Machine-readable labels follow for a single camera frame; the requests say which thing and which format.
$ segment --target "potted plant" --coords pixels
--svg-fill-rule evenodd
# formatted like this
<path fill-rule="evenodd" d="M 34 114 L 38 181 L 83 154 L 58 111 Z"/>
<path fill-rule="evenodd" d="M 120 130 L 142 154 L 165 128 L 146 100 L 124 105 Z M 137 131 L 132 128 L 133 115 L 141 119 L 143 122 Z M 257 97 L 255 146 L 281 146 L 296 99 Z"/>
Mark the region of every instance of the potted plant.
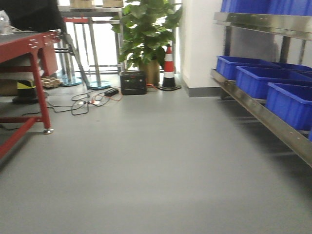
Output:
<path fill-rule="evenodd" d="M 158 85 L 159 66 L 163 67 L 164 46 L 175 41 L 173 29 L 179 26 L 182 8 L 168 0 L 126 0 L 120 23 L 123 25 L 123 42 L 118 56 L 126 67 L 145 71 L 147 83 Z M 120 33 L 120 26 L 112 24 Z"/>

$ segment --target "power adapter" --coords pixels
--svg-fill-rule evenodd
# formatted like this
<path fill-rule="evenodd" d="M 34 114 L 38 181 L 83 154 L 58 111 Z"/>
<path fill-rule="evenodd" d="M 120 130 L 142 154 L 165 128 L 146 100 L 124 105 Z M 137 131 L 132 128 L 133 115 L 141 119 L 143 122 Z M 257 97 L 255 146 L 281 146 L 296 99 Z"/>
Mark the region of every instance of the power adapter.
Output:
<path fill-rule="evenodd" d="M 104 96 L 111 97 L 111 96 L 113 96 L 113 95 L 115 95 L 117 93 L 119 93 L 119 90 L 117 88 L 111 88 L 111 89 L 106 90 L 104 92 Z"/>

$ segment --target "baseboard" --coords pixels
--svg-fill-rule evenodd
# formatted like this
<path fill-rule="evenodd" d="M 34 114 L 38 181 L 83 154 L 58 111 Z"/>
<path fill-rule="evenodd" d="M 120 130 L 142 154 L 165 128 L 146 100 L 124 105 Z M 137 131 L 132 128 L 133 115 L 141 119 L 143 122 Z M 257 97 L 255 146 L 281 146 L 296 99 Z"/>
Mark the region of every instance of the baseboard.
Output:
<path fill-rule="evenodd" d="M 219 97 L 221 93 L 220 87 L 203 87 L 203 88 L 189 88 L 183 79 L 179 80 L 185 88 L 190 98 L 199 97 Z"/>

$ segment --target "black cone base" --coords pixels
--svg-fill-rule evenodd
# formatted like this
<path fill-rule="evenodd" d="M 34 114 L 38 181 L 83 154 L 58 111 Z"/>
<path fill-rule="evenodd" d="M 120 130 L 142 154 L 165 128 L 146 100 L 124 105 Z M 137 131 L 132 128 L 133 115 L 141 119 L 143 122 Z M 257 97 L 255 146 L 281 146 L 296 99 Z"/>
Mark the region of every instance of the black cone base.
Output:
<path fill-rule="evenodd" d="M 173 91 L 173 90 L 177 90 L 177 89 L 180 89 L 181 88 L 181 85 L 176 85 L 174 87 L 164 87 L 162 85 L 158 86 L 157 87 L 158 89 L 161 89 L 163 91 Z"/>
<path fill-rule="evenodd" d="M 164 91 L 173 91 L 180 89 L 181 85 L 176 85 L 175 78 L 166 78 L 164 77 L 162 85 L 158 86 L 158 89 L 164 90 Z"/>
<path fill-rule="evenodd" d="M 14 104 L 28 104 L 37 103 L 38 97 L 15 97 L 12 99 Z"/>

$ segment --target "red metal table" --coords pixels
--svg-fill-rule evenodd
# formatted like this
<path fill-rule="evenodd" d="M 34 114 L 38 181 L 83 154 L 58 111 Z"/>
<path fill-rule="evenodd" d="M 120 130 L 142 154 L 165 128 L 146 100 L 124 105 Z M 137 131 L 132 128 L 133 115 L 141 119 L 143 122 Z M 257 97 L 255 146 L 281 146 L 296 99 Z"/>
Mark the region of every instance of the red metal table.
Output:
<path fill-rule="evenodd" d="M 17 33 L 0 36 L 0 63 L 22 55 L 28 55 L 30 66 L 1 68 L 0 72 L 32 72 L 36 85 L 41 116 L 29 117 L 0 117 L 0 123 L 23 123 L 1 146 L 0 159 L 20 140 L 36 123 L 42 122 L 44 134 L 53 132 L 50 117 L 41 85 L 38 57 L 41 59 L 44 75 L 49 76 L 57 70 L 57 63 L 53 44 L 58 42 L 57 32 L 45 33 Z"/>

